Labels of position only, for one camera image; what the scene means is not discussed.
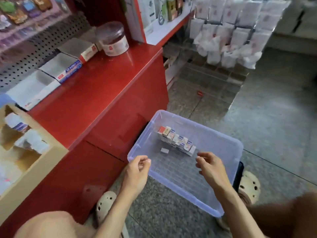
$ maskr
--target left hand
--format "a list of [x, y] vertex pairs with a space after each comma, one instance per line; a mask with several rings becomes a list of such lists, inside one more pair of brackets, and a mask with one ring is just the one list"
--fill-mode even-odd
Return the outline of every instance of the left hand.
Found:
[[151, 160], [147, 156], [135, 157], [125, 172], [121, 191], [131, 195], [131, 198], [135, 200], [145, 187], [150, 166]]

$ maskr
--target cabinet door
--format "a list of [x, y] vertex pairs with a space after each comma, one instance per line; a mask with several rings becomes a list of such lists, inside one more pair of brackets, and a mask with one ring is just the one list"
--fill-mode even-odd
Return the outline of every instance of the cabinet door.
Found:
[[28, 219], [64, 210], [79, 223], [125, 167], [121, 160], [83, 141], [69, 152], [0, 227], [10, 238]]
[[142, 128], [159, 109], [167, 108], [168, 94], [162, 55], [133, 80], [85, 139], [127, 162]]

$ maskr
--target floor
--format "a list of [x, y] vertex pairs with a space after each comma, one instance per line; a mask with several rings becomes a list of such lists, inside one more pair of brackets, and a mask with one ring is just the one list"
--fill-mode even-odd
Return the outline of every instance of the floor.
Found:
[[[184, 70], [169, 90], [168, 111], [241, 140], [245, 169], [261, 182], [258, 203], [317, 188], [317, 58], [266, 49], [228, 110], [226, 99], [192, 85]], [[113, 190], [118, 190], [118, 182]], [[149, 177], [126, 225], [130, 237], [230, 237], [214, 219]]]

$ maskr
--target hand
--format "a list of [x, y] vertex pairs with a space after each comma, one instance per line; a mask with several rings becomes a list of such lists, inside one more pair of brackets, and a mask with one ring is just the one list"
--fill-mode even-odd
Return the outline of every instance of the hand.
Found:
[[141, 193], [151, 166], [151, 160], [145, 156], [136, 156], [125, 172], [120, 192], [126, 192], [133, 200]]
[[218, 200], [222, 199], [224, 193], [234, 191], [219, 157], [212, 152], [199, 152], [197, 155], [196, 167], [201, 169], [199, 173], [212, 187]]

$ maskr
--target leg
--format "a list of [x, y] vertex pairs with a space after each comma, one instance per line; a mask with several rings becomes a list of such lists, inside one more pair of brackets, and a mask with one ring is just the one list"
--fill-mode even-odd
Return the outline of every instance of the leg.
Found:
[[306, 193], [286, 204], [250, 206], [249, 212], [270, 238], [317, 236], [317, 193]]
[[75, 222], [65, 211], [45, 212], [28, 220], [14, 238], [91, 238], [95, 229]]

